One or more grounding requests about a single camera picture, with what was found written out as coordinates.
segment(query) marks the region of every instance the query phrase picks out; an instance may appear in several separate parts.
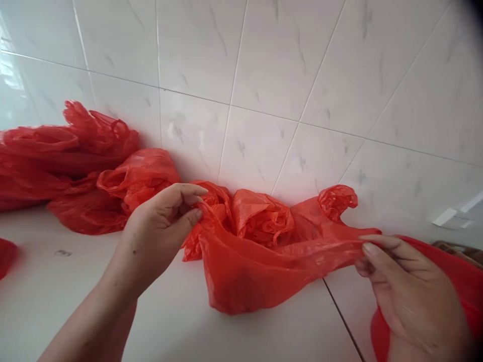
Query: right hand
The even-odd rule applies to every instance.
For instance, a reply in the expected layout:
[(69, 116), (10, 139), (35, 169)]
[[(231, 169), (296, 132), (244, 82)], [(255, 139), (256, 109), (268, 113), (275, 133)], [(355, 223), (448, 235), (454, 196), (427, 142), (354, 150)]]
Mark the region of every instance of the right hand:
[(365, 258), (355, 263), (369, 278), (394, 340), (423, 352), (429, 360), (463, 360), (472, 336), (456, 291), (446, 274), (401, 239), (365, 235)]

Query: left hand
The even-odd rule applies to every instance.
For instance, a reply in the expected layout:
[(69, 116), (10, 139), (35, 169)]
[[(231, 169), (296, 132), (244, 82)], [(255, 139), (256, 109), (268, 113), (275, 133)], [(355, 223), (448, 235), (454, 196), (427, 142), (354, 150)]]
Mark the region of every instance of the left hand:
[(171, 264), (203, 213), (191, 206), (208, 191), (173, 184), (140, 205), (130, 216), (100, 284), (132, 303)]

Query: hand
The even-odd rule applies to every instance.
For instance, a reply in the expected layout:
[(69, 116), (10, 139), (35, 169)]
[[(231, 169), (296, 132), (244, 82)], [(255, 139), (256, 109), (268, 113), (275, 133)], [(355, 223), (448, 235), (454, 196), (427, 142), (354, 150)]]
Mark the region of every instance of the hand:
[(202, 211), (191, 206), (208, 191), (174, 184), (140, 205), (130, 216), (100, 285), (110, 295), (136, 300), (171, 264)]
[(471, 351), (472, 337), (456, 291), (446, 274), (401, 239), (365, 235), (366, 258), (355, 263), (369, 278), (395, 339), (422, 351), (429, 360), (463, 360)]

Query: marble pattern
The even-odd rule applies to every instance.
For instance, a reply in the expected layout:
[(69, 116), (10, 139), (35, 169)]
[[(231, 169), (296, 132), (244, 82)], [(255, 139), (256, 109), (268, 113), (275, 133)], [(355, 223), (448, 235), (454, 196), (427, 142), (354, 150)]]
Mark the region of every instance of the marble pattern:
[(80, 39), (72, 0), (0, 2), (1, 50), (86, 69)]
[(336, 185), (362, 142), (359, 137), (300, 124), (272, 195), (295, 205)]
[(483, 166), (483, 47), (460, 6), (438, 23), (369, 138)]
[(159, 89), (96, 73), (91, 79), (97, 111), (138, 131), (141, 146), (161, 147)]
[(159, 86), (155, 0), (74, 0), (89, 70)]
[(158, 0), (159, 84), (230, 103), (247, 0)]
[(232, 192), (249, 189), (270, 194), (297, 123), (230, 107), (218, 178)]
[(366, 137), (449, 0), (347, 0), (302, 122)]
[(16, 55), (0, 52), (0, 131), (42, 125), (16, 59)]
[(249, 2), (232, 103), (298, 121), (342, 4)]
[(181, 180), (216, 182), (229, 107), (169, 90), (161, 90), (160, 97), (163, 148)]
[(448, 207), (457, 209), (481, 191), (481, 167), (366, 140), (341, 183), (359, 197), (359, 206), (343, 214), (348, 225), (481, 247), (481, 230), (475, 235), (471, 229), (449, 230), (431, 223)]
[[(2, 86), (9, 86), (10, 89), (5, 91), (12, 92), (11, 94), (15, 95), (13, 97), (17, 98), (17, 101), (23, 102), (26, 101), (25, 97), (29, 97), (31, 103), (26, 106), (26, 109), (24, 108), (28, 112), (25, 114), (16, 113), (18, 104), (15, 102), (12, 104), (2, 102), (11, 117), (7, 120), (8, 127), (3, 126), (2, 120), (0, 128), (40, 124), (65, 125), (67, 123), (62, 115), (65, 100), (79, 101), (87, 109), (94, 108), (91, 82), (87, 71), (5, 53), (2, 53), (2, 64), (4, 57), (7, 56), (5, 62), (9, 62), (12, 78), (5, 81), (3, 76)], [(39, 122), (23, 118), (35, 114)]]

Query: fingernail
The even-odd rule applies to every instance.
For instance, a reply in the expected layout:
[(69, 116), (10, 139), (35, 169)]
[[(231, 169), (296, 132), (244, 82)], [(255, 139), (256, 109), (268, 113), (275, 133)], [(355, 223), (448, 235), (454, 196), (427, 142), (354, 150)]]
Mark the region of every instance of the fingernail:
[(379, 248), (371, 243), (362, 244), (362, 248), (364, 249), (364, 252), (368, 255), (375, 255), (379, 252)]

